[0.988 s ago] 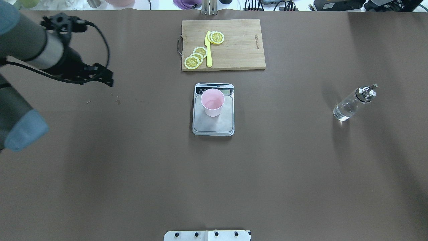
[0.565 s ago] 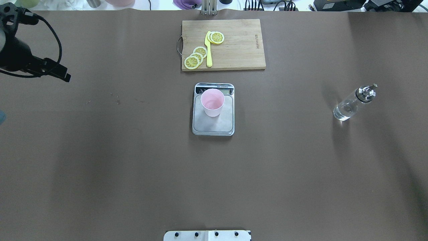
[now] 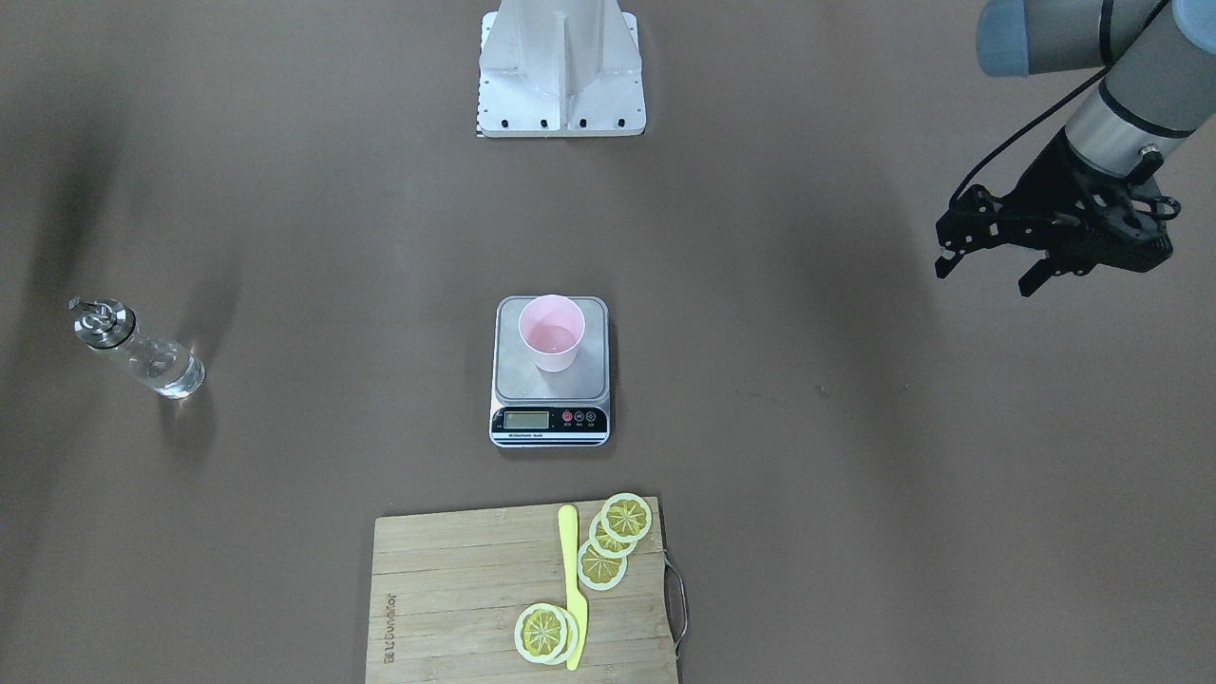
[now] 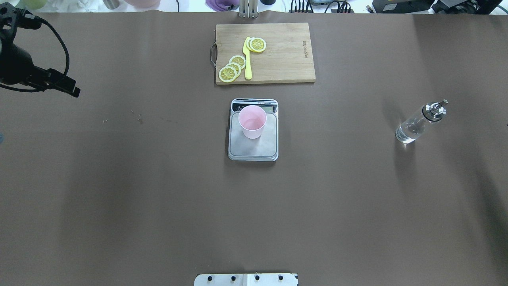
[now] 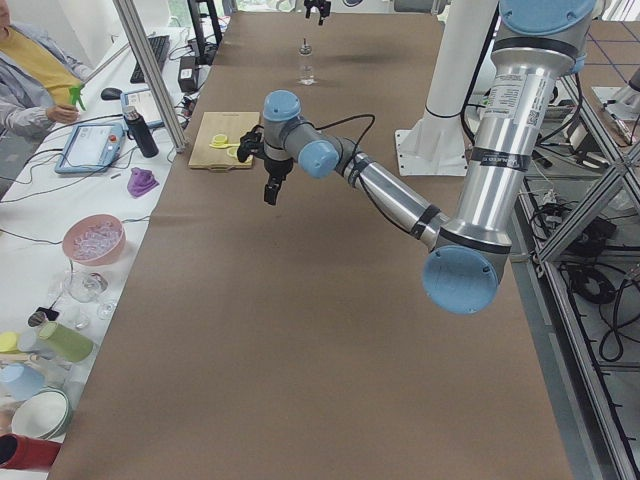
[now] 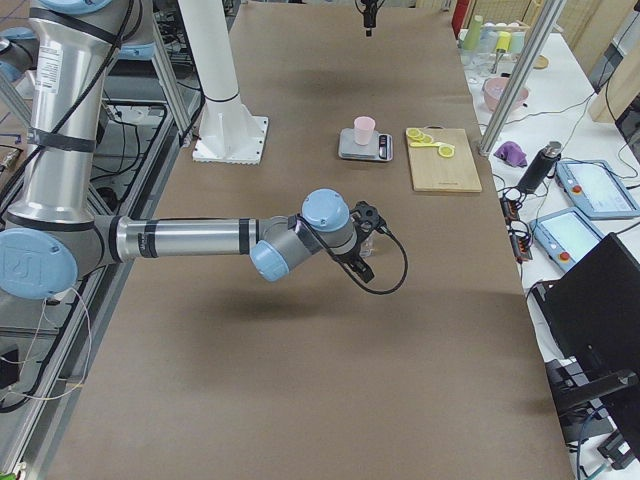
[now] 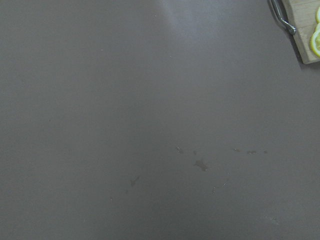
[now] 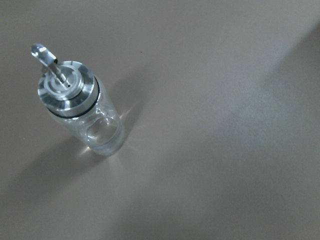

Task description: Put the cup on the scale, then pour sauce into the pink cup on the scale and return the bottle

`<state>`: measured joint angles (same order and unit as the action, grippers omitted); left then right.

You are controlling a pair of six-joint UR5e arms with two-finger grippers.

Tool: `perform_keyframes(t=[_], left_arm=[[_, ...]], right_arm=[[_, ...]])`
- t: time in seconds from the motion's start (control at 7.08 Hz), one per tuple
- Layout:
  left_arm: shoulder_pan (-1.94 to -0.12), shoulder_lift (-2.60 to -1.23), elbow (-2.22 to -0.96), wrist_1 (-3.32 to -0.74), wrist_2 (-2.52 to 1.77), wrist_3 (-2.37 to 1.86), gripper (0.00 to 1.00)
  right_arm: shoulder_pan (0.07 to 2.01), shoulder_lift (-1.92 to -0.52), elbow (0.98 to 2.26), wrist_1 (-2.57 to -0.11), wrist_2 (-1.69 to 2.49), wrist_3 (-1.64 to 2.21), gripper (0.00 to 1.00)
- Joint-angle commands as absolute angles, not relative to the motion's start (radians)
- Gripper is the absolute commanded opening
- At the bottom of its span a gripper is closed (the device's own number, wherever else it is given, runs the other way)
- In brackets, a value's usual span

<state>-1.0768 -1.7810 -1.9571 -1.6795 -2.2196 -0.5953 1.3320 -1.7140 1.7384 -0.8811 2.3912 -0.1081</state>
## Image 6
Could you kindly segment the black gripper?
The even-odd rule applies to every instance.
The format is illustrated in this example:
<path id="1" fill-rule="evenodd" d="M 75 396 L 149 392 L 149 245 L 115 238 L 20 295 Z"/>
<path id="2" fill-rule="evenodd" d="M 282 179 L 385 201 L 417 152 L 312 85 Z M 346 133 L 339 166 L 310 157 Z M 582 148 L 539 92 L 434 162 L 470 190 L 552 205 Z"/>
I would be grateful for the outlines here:
<path id="1" fill-rule="evenodd" d="M 382 217 L 376 207 L 366 201 L 359 201 L 351 210 L 351 220 L 355 233 L 355 245 L 345 255 L 339 255 L 338 261 L 364 282 L 369 283 L 374 278 L 372 268 L 360 257 L 360 245 L 371 234 L 375 233 L 382 224 Z"/>

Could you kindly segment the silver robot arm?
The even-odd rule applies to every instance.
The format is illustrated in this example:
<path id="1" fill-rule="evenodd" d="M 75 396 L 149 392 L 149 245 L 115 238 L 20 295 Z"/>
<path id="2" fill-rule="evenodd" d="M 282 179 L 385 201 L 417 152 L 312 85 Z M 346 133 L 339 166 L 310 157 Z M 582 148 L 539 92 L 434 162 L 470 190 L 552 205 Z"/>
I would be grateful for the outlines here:
<path id="1" fill-rule="evenodd" d="M 137 125 L 109 120 L 105 78 L 119 57 L 161 50 L 149 1 L 34 1 L 29 45 L 36 49 L 28 155 L 1 193 L 1 287 L 43 300 L 93 271 L 137 258 L 246 255 L 276 281 L 317 252 L 351 277 L 372 280 L 361 246 L 385 225 L 365 202 L 331 189 L 311 192 L 298 213 L 268 219 L 135 220 L 118 205 L 88 204 L 110 178 L 132 186 L 148 144 Z"/>

